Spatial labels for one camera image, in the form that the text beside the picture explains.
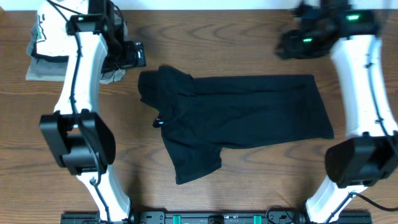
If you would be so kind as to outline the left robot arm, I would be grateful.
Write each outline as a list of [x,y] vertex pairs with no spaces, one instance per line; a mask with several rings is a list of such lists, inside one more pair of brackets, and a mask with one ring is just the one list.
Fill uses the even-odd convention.
[[122,190],[113,162],[116,143],[99,116],[102,71],[144,67],[144,46],[124,40],[124,25],[113,11],[71,16],[66,33],[76,40],[68,60],[62,94],[52,114],[40,118],[40,130],[55,161],[88,189],[98,211],[66,212],[61,223],[139,223]]

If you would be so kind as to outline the black t-shirt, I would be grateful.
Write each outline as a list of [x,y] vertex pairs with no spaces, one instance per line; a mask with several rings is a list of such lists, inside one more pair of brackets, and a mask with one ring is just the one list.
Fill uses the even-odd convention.
[[179,185],[218,170],[224,148],[334,136],[312,75],[195,78],[161,66],[139,75],[138,90],[159,113]]

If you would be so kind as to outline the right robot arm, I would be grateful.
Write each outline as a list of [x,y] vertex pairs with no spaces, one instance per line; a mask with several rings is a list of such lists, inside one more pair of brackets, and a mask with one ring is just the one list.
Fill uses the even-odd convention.
[[305,202],[300,223],[365,223],[367,215],[348,216],[355,197],[397,168],[397,122],[389,106],[382,74],[381,26],[370,10],[348,6],[293,10],[298,29],[280,37],[282,59],[329,55],[343,99],[346,140],[325,154],[326,177]]

